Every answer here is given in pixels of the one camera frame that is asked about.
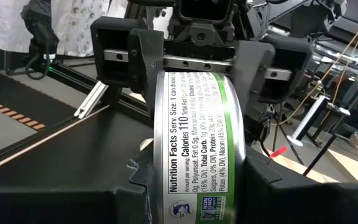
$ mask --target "nutrition facts label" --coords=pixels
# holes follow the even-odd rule
[[[212,73],[170,73],[168,194],[228,190],[224,106]]]

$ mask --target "circular logo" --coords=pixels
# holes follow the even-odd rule
[[[175,218],[186,218],[193,213],[193,207],[186,201],[176,201],[169,206],[168,211]]]

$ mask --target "metal can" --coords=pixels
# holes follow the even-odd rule
[[[154,223],[234,223],[235,182],[245,158],[242,113],[224,74],[158,75]]]

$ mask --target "red tag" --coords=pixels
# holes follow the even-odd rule
[[[273,159],[274,157],[277,157],[277,156],[283,154],[286,150],[287,150],[287,147],[286,147],[286,146],[283,146],[283,147],[281,147],[279,150],[273,152],[273,153],[270,155],[270,158]]]

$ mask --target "orange striped tape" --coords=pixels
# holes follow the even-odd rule
[[[28,127],[32,128],[36,131],[40,131],[45,128],[45,125],[40,124],[38,121],[34,121],[33,119],[28,118],[28,117],[24,116],[23,114],[20,114],[14,110],[11,110],[3,105],[0,105],[0,113],[4,114],[12,119],[15,119],[16,121],[18,121],[22,124],[27,125]]]

